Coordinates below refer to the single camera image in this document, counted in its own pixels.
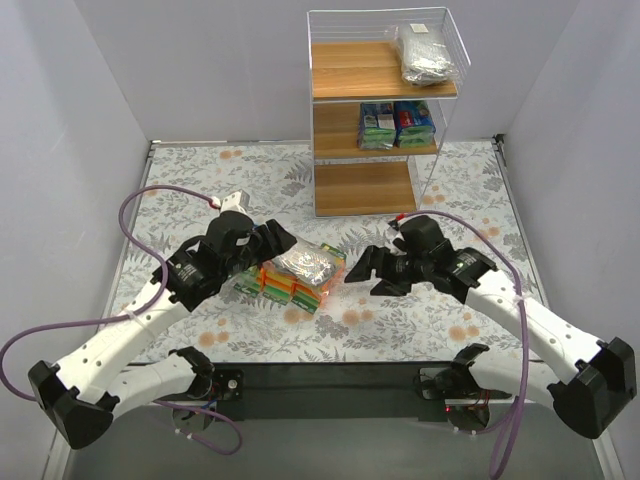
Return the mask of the silver steel wool pack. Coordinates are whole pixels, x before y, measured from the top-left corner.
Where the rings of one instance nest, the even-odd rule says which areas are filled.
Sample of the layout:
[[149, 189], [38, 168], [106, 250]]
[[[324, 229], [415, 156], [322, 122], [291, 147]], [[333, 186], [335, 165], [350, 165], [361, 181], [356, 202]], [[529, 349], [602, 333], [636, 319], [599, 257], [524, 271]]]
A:
[[443, 35], [424, 23], [402, 23], [393, 30], [402, 79], [416, 87], [453, 81], [458, 76]]
[[302, 283], [322, 286], [326, 281], [330, 257], [320, 246], [298, 239], [286, 255], [288, 272]]

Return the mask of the blue green sponge pack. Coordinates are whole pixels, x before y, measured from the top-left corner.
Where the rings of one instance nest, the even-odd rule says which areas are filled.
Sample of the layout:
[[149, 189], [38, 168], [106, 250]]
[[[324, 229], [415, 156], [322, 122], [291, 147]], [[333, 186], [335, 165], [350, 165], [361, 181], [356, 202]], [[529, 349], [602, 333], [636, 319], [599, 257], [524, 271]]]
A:
[[425, 101], [397, 101], [393, 108], [397, 147], [422, 148], [432, 144], [436, 126]]
[[392, 103], [361, 103], [357, 145], [362, 150], [390, 150], [396, 126]]

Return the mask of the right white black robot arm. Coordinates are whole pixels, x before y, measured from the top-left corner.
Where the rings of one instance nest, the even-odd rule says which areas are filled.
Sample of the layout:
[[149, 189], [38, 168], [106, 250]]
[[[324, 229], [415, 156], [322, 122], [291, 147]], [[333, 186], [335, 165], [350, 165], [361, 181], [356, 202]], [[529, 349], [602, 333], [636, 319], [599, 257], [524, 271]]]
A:
[[522, 343], [519, 365], [494, 360], [485, 346], [478, 355], [461, 352], [452, 367], [462, 381], [544, 405], [588, 439], [599, 438], [636, 397], [635, 352], [627, 342], [604, 341], [571, 325], [526, 296], [516, 274], [472, 247], [454, 248], [423, 212], [402, 214], [389, 228], [386, 245], [368, 246], [346, 282], [377, 278], [371, 295], [395, 297], [429, 283]]

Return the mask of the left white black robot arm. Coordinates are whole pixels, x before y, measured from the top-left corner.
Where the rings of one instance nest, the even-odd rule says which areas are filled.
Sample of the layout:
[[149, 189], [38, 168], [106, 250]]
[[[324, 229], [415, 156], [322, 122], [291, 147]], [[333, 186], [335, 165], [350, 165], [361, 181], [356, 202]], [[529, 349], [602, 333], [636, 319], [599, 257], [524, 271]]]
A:
[[205, 398], [214, 366], [193, 347], [141, 368], [126, 367], [231, 277], [286, 253], [296, 242], [275, 220], [257, 225], [244, 213], [224, 211], [153, 273], [120, 321], [53, 364], [37, 362], [28, 372], [34, 396], [67, 444], [82, 449], [116, 418], [155, 400]]

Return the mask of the orange yellow sponge box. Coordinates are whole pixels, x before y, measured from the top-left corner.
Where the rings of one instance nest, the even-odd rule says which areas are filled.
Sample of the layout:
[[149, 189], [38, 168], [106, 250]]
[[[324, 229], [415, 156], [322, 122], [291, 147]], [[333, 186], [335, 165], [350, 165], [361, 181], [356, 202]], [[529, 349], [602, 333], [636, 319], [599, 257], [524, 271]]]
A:
[[261, 293], [270, 301], [286, 305], [294, 296], [297, 279], [277, 269], [262, 267], [260, 270]]
[[333, 286], [313, 286], [305, 283], [297, 283], [294, 286], [290, 302], [307, 313], [314, 314], [328, 298]]

